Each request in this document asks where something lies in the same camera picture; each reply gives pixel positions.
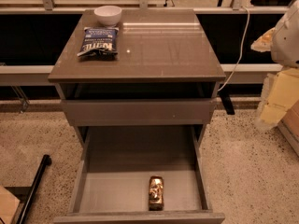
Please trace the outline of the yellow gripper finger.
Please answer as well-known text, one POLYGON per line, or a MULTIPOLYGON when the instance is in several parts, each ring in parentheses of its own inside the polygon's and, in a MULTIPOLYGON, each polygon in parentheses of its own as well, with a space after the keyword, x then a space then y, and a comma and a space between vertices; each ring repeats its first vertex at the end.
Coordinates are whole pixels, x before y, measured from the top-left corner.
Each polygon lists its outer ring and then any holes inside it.
POLYGON ((299 101, 299 69, 288 68, 268 74, 263 82, 255 125, 260 130, 276 127, 299 101))
POLYGON ((255 40, 250 48, 258 52, 267 52, 271 50, 272 37, 275 32, 274 28, 269 29, 263 35, 261 35, 257 40, 255 40))

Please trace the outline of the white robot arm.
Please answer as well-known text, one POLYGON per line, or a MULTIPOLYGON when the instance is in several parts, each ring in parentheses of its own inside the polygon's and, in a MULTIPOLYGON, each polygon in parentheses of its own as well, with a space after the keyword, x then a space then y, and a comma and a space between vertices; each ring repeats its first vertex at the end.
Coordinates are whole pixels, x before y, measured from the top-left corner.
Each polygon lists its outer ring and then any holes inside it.
POLYGON ((276 26, 255 40, 250 48, 271 53, 280 72, 268 74, 263 82, 256 126, 270 130, 277 126, 299 100, 299 1, 295 1, 276 26))

